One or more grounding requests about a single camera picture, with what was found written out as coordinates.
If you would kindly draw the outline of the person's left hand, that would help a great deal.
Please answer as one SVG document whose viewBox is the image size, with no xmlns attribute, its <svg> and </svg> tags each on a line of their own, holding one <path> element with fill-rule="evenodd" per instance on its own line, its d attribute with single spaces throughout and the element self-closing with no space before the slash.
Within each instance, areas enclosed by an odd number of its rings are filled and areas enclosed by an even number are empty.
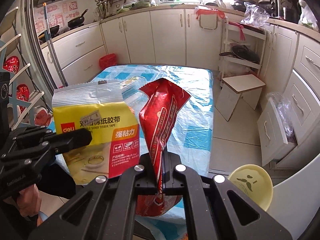
<svg viewBox="0 0 320 240">
<path fill-rule="evenodd" d="M 22 217 L 33 217 L 39 214 L 42 199 L 37 186 L 33 184 L 20 191 L 16 200 L 9 197 L 4 202 L 16 207 Z"/>
</svg>

